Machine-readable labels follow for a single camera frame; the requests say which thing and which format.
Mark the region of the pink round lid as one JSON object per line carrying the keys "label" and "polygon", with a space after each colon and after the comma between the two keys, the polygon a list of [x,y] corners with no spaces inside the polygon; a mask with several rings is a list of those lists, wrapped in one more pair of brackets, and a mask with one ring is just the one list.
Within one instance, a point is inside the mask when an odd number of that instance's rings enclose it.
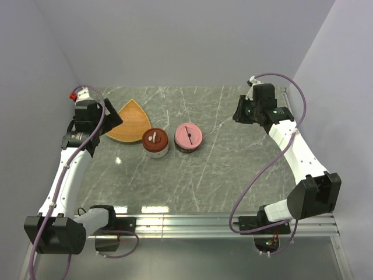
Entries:
{"label": "pink round lid", "polygon": [[203,140],[203,134],[200,128],[193,123],[180,124],[174,134],[174,137],[189,137],[195,140]]}

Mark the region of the dark steel lunch tin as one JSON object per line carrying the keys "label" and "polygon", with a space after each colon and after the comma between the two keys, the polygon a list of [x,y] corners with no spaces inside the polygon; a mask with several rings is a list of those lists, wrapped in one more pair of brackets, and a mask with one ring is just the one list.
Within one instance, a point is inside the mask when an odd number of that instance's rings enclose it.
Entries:
{"label": "dark steel lunch tin", "polygon": [[174,137],[175,148],[182,153],[193,153],[199,149],[202,144],[202,140],[195,140],[189,137]]}

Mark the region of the brown round lid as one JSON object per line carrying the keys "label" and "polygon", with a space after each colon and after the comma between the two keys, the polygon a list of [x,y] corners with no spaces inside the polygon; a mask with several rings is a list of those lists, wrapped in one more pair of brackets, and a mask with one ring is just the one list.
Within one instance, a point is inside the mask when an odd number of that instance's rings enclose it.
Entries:
{"label": "brown round lid", "polygon": [[142,144],[145,145],[166,145],[168,144],[168,135],[161,128],[151,128],[142,135]]}

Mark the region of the white steel lunch tin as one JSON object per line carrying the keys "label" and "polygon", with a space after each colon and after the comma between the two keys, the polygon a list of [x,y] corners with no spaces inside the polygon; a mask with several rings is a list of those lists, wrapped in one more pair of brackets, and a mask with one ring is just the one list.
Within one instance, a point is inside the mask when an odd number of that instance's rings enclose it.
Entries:
{"label": "white steel lunch tin", "polygon": [[145,149],[145,154],[153,159],[162,158],[168,153],[169,150],[169,144],[155,146],[143,144],[143,147]]}

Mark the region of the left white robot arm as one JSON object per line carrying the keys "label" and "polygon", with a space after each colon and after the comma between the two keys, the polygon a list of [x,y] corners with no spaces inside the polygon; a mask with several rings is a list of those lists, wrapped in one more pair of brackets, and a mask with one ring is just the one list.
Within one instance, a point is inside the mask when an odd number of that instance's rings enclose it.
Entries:
{"label": "left white robot arm", "polygon": [[122,124],[108,99],[78,101],[75,115],[62,138],[61,158],[47,199],[36,216],[28,216],[24,229],[39,254],[80,254],[86,238],[100,230],[105,235],[117,229],[112,205],[93,205],[81,218],[75,217],[75,202],[100,137]]}

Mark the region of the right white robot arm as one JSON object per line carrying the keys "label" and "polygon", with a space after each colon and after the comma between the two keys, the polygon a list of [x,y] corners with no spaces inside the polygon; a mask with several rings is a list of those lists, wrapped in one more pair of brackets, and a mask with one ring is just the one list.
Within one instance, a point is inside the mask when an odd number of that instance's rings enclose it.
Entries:
{"label": "right white robot arm", "polygon": [[286,199],[261,206],[253,225],[238,233],[270,233],[292,219],[298,221],[333,212],[342,184],[340,176],[330,173],[312,153],[290,110],[277,105],[272,84],[250,82],[249,86],[249,92],[240,96],[233,120],[259,124],[265,129],[290,166],[296,186]]}

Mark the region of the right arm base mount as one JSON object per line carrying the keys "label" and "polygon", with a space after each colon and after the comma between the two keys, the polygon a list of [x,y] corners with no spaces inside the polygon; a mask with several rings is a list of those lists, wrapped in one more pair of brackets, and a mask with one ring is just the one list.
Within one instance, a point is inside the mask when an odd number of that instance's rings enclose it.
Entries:
{"label": "right arm base mount", "polygon": [[[239,216],[237,222],[233,222],[231,231],[240,235],[268,235],[269,237],[255,237],[254,245],[259,254],[271,257],[285,250],[293,241],[298,228],[298,221],[290,229],[290,220],[269,222],[266,218],[257,216]],[[280,235],[290,234],[285,245],[280,244]]]}

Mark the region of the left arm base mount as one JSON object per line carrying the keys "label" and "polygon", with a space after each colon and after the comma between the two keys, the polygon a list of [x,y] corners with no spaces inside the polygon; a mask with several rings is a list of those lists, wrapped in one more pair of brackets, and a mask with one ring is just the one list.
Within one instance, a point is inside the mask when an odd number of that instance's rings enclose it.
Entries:
{"label": "left arm base mount", "polygon": [[[98,255],[106,258],[122,258],[133,253],[139,245],[139,237],[135,233],[137,218],[116,217],[113,225],[107,225],[96,229],[90,235],[94,237],[94,248]],[[133,243],[133,247],[127,253],[118,252],[120,245],[125,244],[125,240],[129,239]]]}

